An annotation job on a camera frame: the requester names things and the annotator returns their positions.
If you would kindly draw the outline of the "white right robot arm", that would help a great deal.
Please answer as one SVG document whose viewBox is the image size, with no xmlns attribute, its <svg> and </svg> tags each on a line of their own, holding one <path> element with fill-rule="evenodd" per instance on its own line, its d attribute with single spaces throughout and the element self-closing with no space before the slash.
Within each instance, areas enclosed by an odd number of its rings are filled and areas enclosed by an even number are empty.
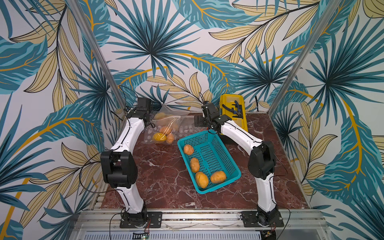
<svg viewBox="0 0 384 240">
<path fill-rule="evenodd" d="M 284 222 L 275 200 L 274 184 L 276 155 L 272 142 L 263 141 L 238 126 L 229 116 L 220 114 L 213 103 L 205 101 L 203 115 L 195 117 L 196 127 L 207 127 L 223 134 L 249 154 L 248 170 L 255 177 L 258 192 L 256 217 L 241 214 L 245 225 L 283 227 Z"/>
</svg>

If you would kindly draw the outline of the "aluminium corner post right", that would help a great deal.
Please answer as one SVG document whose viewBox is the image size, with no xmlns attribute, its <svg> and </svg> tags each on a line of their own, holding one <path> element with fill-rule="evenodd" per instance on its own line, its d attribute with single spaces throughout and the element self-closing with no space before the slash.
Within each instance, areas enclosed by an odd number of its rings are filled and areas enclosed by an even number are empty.
<svg viewBox="0 0 384 240">
<path fill-rule="evenodd" d="M 281 88 L 277 93 L 273 104 L 270 106 L 269 110 L 267 111 L 269 116 L 272 116 L 276 112 L 280 101 L 283 99 L 285 93 L 288 91 L 288 88 L 291 85 L 292 81 L 294 80 L 294 77 L 299 71 L 301 65 L 303 64 L 307 56 L 310 54 L 311 50 L 313 49 L 317 40 L 320 38 L 323 30 L 326 28 L 332 15 L 338 9 L 338 6 L 341 2 L 342 2 L 341 0 L 330 1 L 330 3 L 325 8 L 324 14 L 319 19 L 319 23 L 315 26 L 313 33 L 310 34 L 308 41 L 304 45 L 303 50 L 301 51 L 297 60 L 295 61 L 295 64 L 290 70 L 285 82 L 281 85 Z"/>
</svg>

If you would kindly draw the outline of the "teal plastic basket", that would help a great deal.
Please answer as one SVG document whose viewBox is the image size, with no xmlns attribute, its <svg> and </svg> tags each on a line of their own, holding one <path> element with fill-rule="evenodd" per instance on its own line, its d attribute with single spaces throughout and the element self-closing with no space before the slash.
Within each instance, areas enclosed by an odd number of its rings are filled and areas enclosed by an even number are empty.
<svg viewBox="0 0 384 240">
<path fill-rule="evenodd" d="M 193 146 L 195 151 L 191 156 L 184 154 L 183 148 L 185 145 Z M 240 179 L 242 175 L 236 162 L 217 134 L 213 134 L 209 131 L 202 131 L 178 140 L 178 147 L 193 185 L 196 191 L 201 195 L 223 188 Z M 190 160 L 192 158 L 197 158 L 199 160 L 200 172 L 203 172 L 209 178 L 209 181 L 211 180 L 211 175 L 217 171 L 224 171 L 226 173 L 226 181 L 220 184 L 213 184 L 210 181 L 205 189 L 199 188 L 195 179 L 196 173 L 193 173 L 190 168 Z"/>
</svg>

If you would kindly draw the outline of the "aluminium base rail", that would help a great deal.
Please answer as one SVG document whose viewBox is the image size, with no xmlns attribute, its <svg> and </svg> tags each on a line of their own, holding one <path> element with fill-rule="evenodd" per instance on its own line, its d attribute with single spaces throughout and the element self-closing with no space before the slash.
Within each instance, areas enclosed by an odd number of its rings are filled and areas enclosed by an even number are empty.
<svg viewBox="0 0 384 240">
<path fill-rule="evenodd" d="M 245 226 L 243 210 L 153 209 L 149 226 L 120 227 L 117 210 L 80 214 L 71 240 L 331 240 L 329 224 L 319 210 L 281 210 L 283 226 Z"/>
</svg>

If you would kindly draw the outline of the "yellow black toolbox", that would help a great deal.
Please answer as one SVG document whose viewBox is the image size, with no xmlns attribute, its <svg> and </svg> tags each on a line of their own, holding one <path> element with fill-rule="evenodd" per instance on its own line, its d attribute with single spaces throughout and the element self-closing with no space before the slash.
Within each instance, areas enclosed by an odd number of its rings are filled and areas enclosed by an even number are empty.
<svg viewBox="0 0 384 240">
<path fill-rule="evenodd" d="M 227 115 L 238 126 L 248 132 L 248 124 L 246 118 L 245 101 L 241 95 L 223 94 L 220 97 L 221 115 Z"/>
</svg>

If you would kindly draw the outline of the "yellow potato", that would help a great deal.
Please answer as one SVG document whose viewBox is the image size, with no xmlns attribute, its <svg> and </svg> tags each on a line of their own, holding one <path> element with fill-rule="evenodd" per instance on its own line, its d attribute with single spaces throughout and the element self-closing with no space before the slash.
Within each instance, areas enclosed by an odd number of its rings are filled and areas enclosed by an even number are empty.
<svg viewBox="0 0 384 240">
<path fill-rule="evenodd" d="M 162 119 L 167 118 L 167 117 L 168 117 L 168 115 L 165 113 L 157 113 L 157 114 L 155 114 L 153 120 L 155 120 L 155 121 L 162 120 Z"/>
</svg>

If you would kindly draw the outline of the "clear dotted bag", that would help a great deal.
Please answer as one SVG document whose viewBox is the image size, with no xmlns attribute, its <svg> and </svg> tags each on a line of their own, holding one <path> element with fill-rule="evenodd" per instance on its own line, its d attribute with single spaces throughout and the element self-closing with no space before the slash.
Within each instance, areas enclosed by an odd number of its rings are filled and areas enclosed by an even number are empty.
<svg viewBox="0 0 384 240">
<path fill-rule="evenodd" d="M 145 129 L 143 142 L 145 144 L 173 145 L 178 139 L 177 133 L 181 123 L 181 116 L 152 120 Z"/>
<path fill-rule="evenodd" d="M 177 130 L 176 136 L 178 139 L 205 131 L 207 128 L 196 127 L 195 126 L 195 117 L 194 116 L 186 116 L 182 118 L 180 123 L 180 127 Z"/>
</svg>

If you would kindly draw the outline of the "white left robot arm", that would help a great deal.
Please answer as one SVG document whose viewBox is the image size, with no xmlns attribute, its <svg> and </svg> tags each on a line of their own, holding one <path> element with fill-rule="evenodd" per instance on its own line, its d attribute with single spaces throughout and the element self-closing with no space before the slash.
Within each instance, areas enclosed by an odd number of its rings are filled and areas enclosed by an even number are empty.
<svg viewBox="0 0 384 240">
<path fill-rule="evenodd" d="M 142 228 L 149 224 L 146 204 L 136 185 L 138 167 L 133 151 L 151 121 L 151 110 L 150 99 L 138 98 L 137 106 L 126 113 L 124 128 L 112 149 L 101 153 L 104 182 L 119 193 L 125 205 L 121 213 L 121 228 Z"/>
</svg>

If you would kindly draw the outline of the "clear zipper bag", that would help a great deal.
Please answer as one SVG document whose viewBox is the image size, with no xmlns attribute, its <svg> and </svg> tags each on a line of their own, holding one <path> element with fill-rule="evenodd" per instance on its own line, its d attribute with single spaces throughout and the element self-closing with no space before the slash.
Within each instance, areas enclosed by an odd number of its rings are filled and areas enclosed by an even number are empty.
<svg viewBox="0 0 384 240">
<path fill-rule="evenodd" d="M 156 126 L 178 128 L 183 118 L 188 116 L 189 113 L 188 110 L 175 110 L 163 104 L 153 117 L 152 122 Z"/>
</svg>

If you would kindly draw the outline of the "aluminium corner post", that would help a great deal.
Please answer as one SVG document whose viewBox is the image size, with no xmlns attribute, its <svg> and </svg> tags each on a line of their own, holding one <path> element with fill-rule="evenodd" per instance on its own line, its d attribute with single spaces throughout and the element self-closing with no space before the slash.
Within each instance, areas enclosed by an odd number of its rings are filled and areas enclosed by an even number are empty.
<svg viewBox="0 0 384 240">
<path fill-rule="evenodd" d="M 108 64 L 105 61 L 105 58 L 102 54 L 99 44 L 91 29 L 91 26 L 88 24 L 88 20 L 86 18 L 86 15 L 82 11 L 79 1 L 68 0 L 67 3 L 70 9 L 72 10 L 75 20 L 77 21 L 80 29 L 83 31 L 85 38 L 88 41 L 90 48 L 95 55 L 95 58 L 99 64 L 99 67 L 102 69 L 103 74 L 105 75 L 106 80 L 110 85 L 110 88 L 117 99 L 119 107 L 124 110 L 126 108 L 126 101 L 122 98 L 119 92 L 118 85 L 116 84 L 114 77 L 108 67 Z"/>
<path fill-rule="evenodd" d="M 277 93 L 273 104 L 270 106 L 269 110 L 267 111 L 269 116 L 272 116 L 276 112 L 280 101 L 283 99 L 285 93 L 288 91 L 288 88 L 291 85 L 292 81 L 294 80 L 294 77 L 299 71 L 301 65 L 303 64 L 307 56 L 310 54 L 311 50 L 313 49 L 317 40 L 320 38 L 323 30 L 326 28 L 332 15 L 338 9 L 338 6 L 341 2 L 342 2 L 341 0 L 330 1 L 330 3 L 325 8 L 324 14 L 319 19 L 319 23 L 315 26 L 313 33 L 310 34 L 308 41 L 304 45 L 303 50 L 301 51 L 297 60 L 295 61 L 295 64 L 290 70 L 285 82 L 281 85 L 281 88 Z"/>
</svg>

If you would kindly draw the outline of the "potato orange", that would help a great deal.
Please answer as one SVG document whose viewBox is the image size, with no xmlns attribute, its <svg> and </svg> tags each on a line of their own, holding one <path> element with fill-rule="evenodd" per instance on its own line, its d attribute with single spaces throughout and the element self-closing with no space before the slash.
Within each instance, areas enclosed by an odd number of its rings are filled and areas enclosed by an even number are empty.
<svg viewBox="0 0 384 240">
<path fill-rule="evenodd" d="M 159 133 L 162 133 L 164 135 L 169 135 L 172 133 L 172 130 L 173 129 L 170 126 L 164 126 L 160 128 Z"/>
</svg>

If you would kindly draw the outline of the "aluminium corner post left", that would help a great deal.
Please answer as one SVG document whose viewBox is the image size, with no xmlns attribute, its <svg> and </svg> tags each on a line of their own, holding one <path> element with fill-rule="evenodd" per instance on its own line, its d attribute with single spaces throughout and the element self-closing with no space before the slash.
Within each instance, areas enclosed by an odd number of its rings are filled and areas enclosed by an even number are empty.
<svg viewBox="0 0 384 240">
<path fill-rule="evenodd" d="M 72 10 L 75 20 L 77 21 L 80 29 L 83 31 L 85 38 L 88 41 L 90 48 L 95 55 L 95 58 L 99 64 L 99 67 L 102 69 L 103 74 L 105 75 L 106 80 L 110 85 L 110 88 L 117 99 L 119 107 L 124 110 L 126 108 L 126 101 L 122 98 L 119 92 L 118 85 L 116 84 L 114 77 L 108 67 L 108 64 L 105 61 L 105 58 L 102 54 L 99 44 L 91 29 L 91 26 L 88 24 L 88 20 L 86 18 L 86 15 L 82 11 L 79 1 L 68 0 L 67 3 L 70 9 Z"/>
</svg>

